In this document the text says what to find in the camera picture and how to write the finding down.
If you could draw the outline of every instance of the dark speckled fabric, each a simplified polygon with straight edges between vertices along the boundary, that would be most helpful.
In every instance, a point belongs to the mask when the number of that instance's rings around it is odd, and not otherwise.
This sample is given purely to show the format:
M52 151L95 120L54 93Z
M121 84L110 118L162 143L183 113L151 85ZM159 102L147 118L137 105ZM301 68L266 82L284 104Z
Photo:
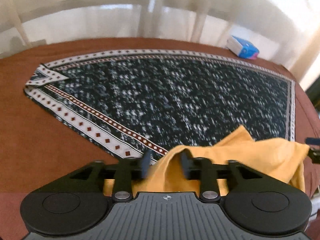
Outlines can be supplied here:
M241 124L255 140L294 140L292 80L223 57L143 55L60 64L51 69L68 79L51 85L166 150L214 145ZM38 89L139 151L148 149L45 86Z

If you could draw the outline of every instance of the circular pad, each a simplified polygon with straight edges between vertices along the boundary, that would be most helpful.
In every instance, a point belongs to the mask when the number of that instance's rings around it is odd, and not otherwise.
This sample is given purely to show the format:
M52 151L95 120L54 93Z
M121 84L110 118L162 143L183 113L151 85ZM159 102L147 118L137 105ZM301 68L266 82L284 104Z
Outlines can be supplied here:
M100 192L32 192L20 206L28 230L46 236L66 236L97 224L107 212L106 197Z
M60 192L46 197L42 205L51 213L64 214L75 210L80 205L80 198L72 193Z
M281 193L249 190L257 187L237 188L226 195L223 207L231 220L251 232L269 236L305 229L312 209L306 194L287 187Z
M289 205L289 200L279 192L266 191L255 195L252 204L262 211L278 212Z

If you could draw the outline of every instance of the yellow towel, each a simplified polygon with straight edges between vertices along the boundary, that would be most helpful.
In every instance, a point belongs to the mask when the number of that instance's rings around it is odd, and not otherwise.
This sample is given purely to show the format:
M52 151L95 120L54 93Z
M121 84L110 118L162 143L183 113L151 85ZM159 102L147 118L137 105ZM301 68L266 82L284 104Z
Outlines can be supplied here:
M229 136L210 147L190 147L180 145L170 150L150 170L147 179L132 182L133 194L138 191L177 192L195 191L199 194L199 181L186 180L177 153L189 149L193 157L205 157L216 164L227 164L237 160L282 182L305 192L303 160L309 146L289 142L282 138L255 142L247 130L240 126ZM226 181L218 180L221 195L228 193ZM104 194L111 195L113 180L106 180Z

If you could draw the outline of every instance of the metal screw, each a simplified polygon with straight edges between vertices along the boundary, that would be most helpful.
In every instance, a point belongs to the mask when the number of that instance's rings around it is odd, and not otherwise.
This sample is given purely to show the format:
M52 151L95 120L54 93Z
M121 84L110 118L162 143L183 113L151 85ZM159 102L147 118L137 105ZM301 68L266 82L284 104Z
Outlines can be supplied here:
M115 193L115 198L117 199L126 199L128 197L130 197L130 193L126 191L119 191Z
M216 193L215 191L207 190L202 193L202 196L207 199L213 199L218 197L218 193Z

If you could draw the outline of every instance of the white border with red diamonds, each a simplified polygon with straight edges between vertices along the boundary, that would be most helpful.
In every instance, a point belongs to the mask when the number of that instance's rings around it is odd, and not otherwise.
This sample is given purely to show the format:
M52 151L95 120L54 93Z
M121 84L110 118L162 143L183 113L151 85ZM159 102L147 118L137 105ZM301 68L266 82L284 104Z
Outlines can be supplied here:
M94 115L95 117L99 118L100 120L102 120L103 122L107 123L108 125L112 126L113 128L116 128L118 131L120 131L121 133L124 133L127 136L130 136L131 138L137 140L138 142L140 142L141 144L143 144L145 147L150 148L151 150L164 155L167 153L167 150L160 147L159 145L151 142L149 139L145 138L144 136L136 133L135 131L132 131L130 129L128 129L127 127L123 126L122 124L118 123L117 121L113 120L112 118L104 115L103 113L93 109L92 107L88 106L87 104L85 104L84 102L78 100L77 98L73 97L72 95L67 94L66 92L48 84L45 85L45 88L49 89L50 91L58 94L59 96L69 100L70 102L72 102L73 104L75 104L76 106L78 106L79 108L81 108L82 110L88 112L89 114Z
M37 70L41 72L43 75L45 75L46 77L40 78L37 80L28 80L26 85L42 86L47 83L68 79L68 77L58 72L55 72L51 69L48 69L44 65L40 65L39 67L37 67Z
M78 113L66 107L64 104L58 102L38 88L27 85L24 91L35 101L53 111L59 118L61 118L61 121L66 121L92 140L105 147L111 155L118 155L121 158L141 157L143 155L142 152L130 144L119 140L119 138L113 136L90 120L80 116Z

